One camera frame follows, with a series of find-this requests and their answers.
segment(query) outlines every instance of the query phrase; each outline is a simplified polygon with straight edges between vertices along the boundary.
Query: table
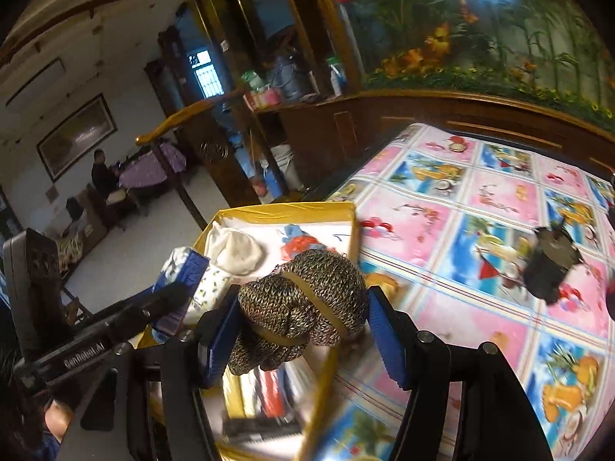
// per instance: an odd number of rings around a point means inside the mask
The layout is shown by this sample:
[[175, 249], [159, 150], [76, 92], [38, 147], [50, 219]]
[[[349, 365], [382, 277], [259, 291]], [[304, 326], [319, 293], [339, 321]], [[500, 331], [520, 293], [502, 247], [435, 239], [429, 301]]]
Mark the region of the table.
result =
[[[554, 458], [574, 459], [615, 396], [615, 325], [603, 300], [615, 268], [606, 215], [611, 186], [536, 152], [415, 123], [330, 198], [356, 204], [361, 269], [395, 287], [396, 309], [450, 344], [496, 342]], [[533, 228], [562, 216], [571, 218], [567, 229], [586, 264], [574, 267], [560, 301], [547, 307], [525, 290], [519, 273]], [[592, 378], [588, 367], [597, 369]], [[333, 396], [346, 398], [315, 459], [387, 459], [408, 393], [389, 379], [370, 338], [346, 354], [334, 381]], [[545, 411], [543, 397], [560, 407]], [[452, 383], [444, 459], [453, 452], [459, 401], [459, 383]], [[377, 438], [363, 438], [367, 423]]]
[[[176, 173], [186, 169], [186, 157], [172, 144], [161, 145], [163, 154], [167, 157]], [[162, 166], [152, 151], [134, 161], [119, 177], [119, 184], [125, 189], [138, 189], [160, 184], [167, 179]]]

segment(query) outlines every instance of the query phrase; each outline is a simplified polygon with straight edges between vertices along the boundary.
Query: screw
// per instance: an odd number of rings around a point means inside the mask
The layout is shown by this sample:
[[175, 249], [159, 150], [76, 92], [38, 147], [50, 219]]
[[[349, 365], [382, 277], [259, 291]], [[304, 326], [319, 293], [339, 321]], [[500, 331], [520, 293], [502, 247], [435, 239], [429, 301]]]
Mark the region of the screw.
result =
[[192, 329], [185, 329], [180, 332], [180, 341], [190, 341], [192, 338], [194, 338], [194, 332]]
[[129, 352], [130, 350], [132, 350], [132, 345], [130, 343], [119, 343], [113, 349], [116, 355], [122, 355], [123, 353]]
[[496, 355], [497, 345], [495, 343], [491, 343], [490, 341], [487, 341], [487, 343], [483, 343], [483, 351], [485, 353], [488, 353], [489, 355]]
[[435, 339], [434, 333], [429, 331], [419, 331], [416, 333], [416, 337], [419, 338], [421, 343], [431, 343]]

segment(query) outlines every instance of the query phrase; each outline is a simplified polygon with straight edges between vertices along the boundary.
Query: table with purple tablecloth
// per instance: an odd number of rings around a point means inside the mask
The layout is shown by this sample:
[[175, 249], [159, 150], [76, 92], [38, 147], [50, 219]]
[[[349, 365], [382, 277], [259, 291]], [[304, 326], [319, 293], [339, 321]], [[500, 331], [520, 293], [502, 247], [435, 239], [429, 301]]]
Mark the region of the table with purple tablecloth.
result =
[[[179, 173], [186, 169], [186, 157], [172, 144], [164, 143], [162, 153], [171, 163], [174, 172]], [[167, 174], [156, 159], [152, 151], [141, 156], [132, 163], [119, 178], [119, 184], [125, 189], [136, 189], [160, 184], [167, 179]]]

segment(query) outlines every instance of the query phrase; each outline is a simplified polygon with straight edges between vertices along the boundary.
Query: tiled floor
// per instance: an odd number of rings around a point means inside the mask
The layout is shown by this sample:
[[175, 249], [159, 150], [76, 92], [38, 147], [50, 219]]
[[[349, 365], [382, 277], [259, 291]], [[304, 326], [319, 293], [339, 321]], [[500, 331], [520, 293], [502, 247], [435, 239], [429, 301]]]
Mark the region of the tiled floor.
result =
[[[228, 207], [204, 168], [186, 189], [206, 220]], [[153, 285], [170, 251], [192, 246], [200, 234], [174, 191], [152, 201], [148, 216], [133, 214], [125, 225], [125, 232], [112, 229], [68, 280], [68, 289], [92, 312]]]
[[[396, 308], [448, 343], [496, 342], [553, 456], [574, 459], [615, 396], [615, 325], [604, 305], [615, 265], [615, 234], [606, 217], [610, 185], [538, 154], [414, 124], [333, 197], [356, 203], [364, 223], [361, 267], [397, 286]], [[526, 291], [520, 273], [533, 228], [564, 215], [585, 264], [569, 273], [562, 298], [547, 307]], [[557, 362], [553, 373], [548, 361]], [[317, 459], [373, 454], [361, 450], [358, 438], [340, 447], [341, 436], [348, 439], [357, 415], [368, 414], [394, 437], [408, 394], [389, 379], [373, 347], [347, 357], [336, 386], [350, 398], [325, 432]], [[545, 412], [543, 398], [561, 406]], [[444, 457], [453, 452], [459, 399], [453, 383]], [[387, 459], [390, 449], [383, 439], [376, 455]]]

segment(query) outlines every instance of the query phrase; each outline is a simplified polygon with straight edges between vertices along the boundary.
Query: picture frame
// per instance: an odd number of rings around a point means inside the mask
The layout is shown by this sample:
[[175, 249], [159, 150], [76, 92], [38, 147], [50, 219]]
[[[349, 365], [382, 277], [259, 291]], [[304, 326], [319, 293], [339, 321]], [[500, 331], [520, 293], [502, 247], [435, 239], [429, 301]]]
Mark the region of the picture frame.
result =
[[79, 107], [36, 146], [52, 182], [118, 130], [103, 94]]

